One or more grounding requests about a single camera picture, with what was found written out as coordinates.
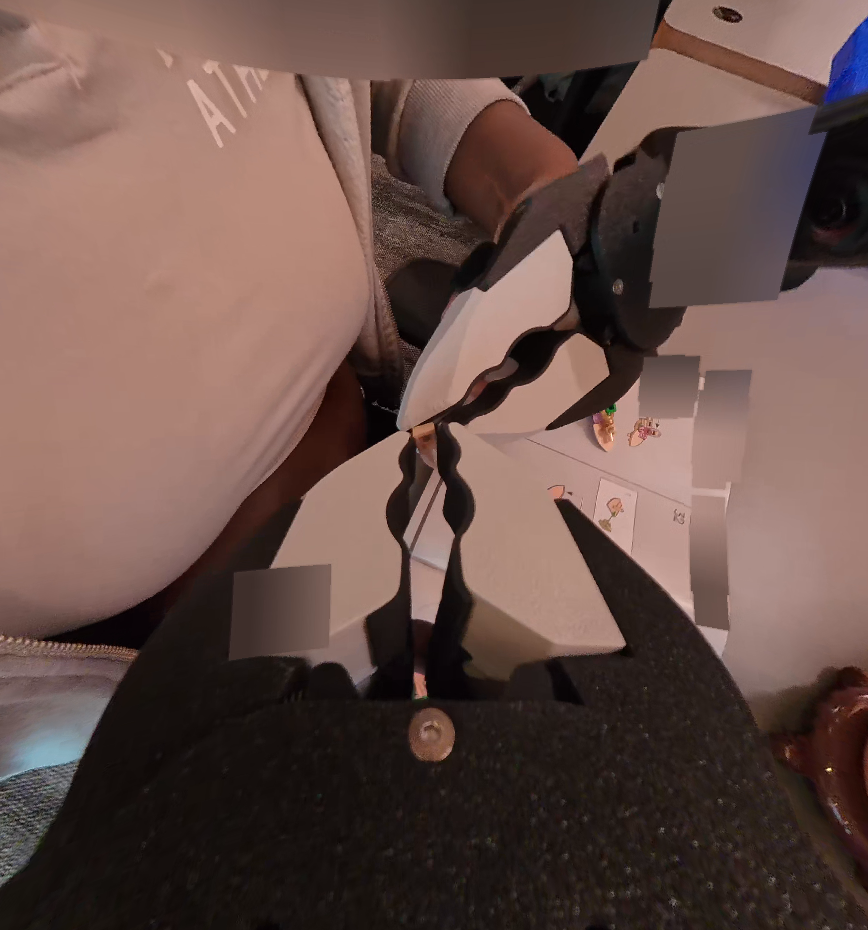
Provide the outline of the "glossy brown object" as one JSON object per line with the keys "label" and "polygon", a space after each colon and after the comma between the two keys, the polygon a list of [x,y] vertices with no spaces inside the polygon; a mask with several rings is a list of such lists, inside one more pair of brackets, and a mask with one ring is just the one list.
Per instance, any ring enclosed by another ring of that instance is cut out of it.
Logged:
{"label": "glossy brown object", "polygon": [[868,893],[868,789],[864,779],[868,743],[868,672],[841,668],[812,704],[801,731],[769,736],[776,761],[807,779],[828,825]]}

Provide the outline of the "person's left forearm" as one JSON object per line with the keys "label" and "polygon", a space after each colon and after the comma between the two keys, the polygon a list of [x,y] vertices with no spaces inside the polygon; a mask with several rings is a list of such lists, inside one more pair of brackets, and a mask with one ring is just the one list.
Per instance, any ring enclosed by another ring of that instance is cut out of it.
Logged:
{"label": "person's left forearm", "polygon": [[373,80],[370,94],[372,153],[447,216],[455,210],[444,191],[446,175],[466,130],[500,101],[528,112],[497,78]]}

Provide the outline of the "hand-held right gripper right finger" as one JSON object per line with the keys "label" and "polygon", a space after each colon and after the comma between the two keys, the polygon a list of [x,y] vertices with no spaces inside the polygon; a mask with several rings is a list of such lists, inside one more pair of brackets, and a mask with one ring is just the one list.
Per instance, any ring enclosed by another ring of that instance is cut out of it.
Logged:
{"label": "hand-held right gripper right finger", "polygon": [[428,645],[428,693],[473,697],[520,667],[626,640],[544,485],[459,424],[437,428],[453,541]]}

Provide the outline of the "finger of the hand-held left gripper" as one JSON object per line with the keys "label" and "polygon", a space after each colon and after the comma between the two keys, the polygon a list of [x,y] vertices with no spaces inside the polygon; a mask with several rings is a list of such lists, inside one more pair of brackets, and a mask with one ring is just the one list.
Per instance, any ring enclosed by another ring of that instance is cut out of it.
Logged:
{"label": "finger of the hand-held left gripper", "polygon": [[526,350],[482,375],[473,398],[447,416],[479,436],[527,436],[543,432],[608,378],[601,346],[576,332],[558,333],[552,357]]}
{"label": "finger of the hand-held left gripper", "polygon": [[454,297],[420,355],[405,389],[397,425],[403,431],[447,420],[474,396],[481,376],[526,350],[552,357],[565,329],[572,296],[573,259],[555,232],[487,289]]}

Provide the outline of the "person's left hand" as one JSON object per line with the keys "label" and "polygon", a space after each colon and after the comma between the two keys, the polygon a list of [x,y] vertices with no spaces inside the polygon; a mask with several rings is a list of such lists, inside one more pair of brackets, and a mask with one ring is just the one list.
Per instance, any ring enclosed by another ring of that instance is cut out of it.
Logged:
{"label": "person's left hand", "polygon": [[520,203],[578,168],[561,139],[520,104],[499,100],[463,133],[445,174],[444,193],[458,213],[497,241]]}

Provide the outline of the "white desk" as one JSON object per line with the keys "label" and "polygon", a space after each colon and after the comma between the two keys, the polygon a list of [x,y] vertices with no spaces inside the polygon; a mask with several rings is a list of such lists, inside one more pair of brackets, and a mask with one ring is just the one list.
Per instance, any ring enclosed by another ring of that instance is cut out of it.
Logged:
{"label": "white desk", "polygon": [[[598,156],[612,167],[661,128],[822,105],[656,48],[580,169]],[[692,600],[651,577],[759,727],[794,729],[836,669],[868,671],[868,268],[819,269],[773,300],[687,307],[619,400],[635,386],[639,418],[695,421]]]}

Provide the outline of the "cartoon picture card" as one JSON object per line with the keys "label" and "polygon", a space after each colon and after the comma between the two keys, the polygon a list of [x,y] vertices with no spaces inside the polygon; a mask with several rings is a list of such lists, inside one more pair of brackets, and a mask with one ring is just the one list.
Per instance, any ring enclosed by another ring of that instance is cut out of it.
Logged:
{"label": "cartoon picture card", "polygon": [[600,480],[593,522],[629,555],[633,552],[636,511],[637,491],[605,477]]}

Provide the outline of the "white wood-edged board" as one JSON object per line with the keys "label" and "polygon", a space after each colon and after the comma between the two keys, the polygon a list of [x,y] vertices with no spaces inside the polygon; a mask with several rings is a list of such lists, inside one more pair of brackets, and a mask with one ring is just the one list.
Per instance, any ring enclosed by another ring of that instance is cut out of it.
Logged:
{"label": "white wood-edged board", "polygon": [[868,1],[673,1],[651,46],[818,105],[867,17]]}

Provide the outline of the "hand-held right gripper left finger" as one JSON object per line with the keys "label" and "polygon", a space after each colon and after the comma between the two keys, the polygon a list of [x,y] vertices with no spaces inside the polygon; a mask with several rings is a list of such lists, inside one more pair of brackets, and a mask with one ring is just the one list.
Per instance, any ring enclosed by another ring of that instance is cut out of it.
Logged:
{"label": "hand-held right gripper left finger", "polygon": [[403,535],[413,481],[409,433],[394,433],[319,481],[270,564],[328,566],[329,608],[284,656],[336,663],[359,689],[393,660],[412,655],[410,571]]}

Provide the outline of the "person's beige sweatshirt torso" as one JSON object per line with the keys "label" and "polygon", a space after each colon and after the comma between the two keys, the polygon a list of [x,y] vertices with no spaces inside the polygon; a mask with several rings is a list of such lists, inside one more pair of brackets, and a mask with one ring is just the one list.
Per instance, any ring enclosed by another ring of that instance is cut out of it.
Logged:
{"label": "person's beige sweatshirt torso", "polygon": [[0,634],[182,575],[371,304],[299,76],[0,13]]}

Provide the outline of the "white printed paper sheet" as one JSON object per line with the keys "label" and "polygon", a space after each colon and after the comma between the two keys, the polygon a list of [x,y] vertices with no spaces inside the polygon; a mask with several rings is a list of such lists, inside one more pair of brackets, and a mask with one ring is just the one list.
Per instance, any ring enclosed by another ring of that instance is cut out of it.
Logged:
{"label": "white printed paper sheet", "polygon": [[692,520],[692,418],[661,419],[659,435],[631,447],[638,420],[638,387],[617,402],[614,449],[603,451],[581,421],[550,432],[481,437],[566,499],[596,524],[619,497],[625,512],[612,521],[612,538],[679,601],[692,600],[689,530]]}

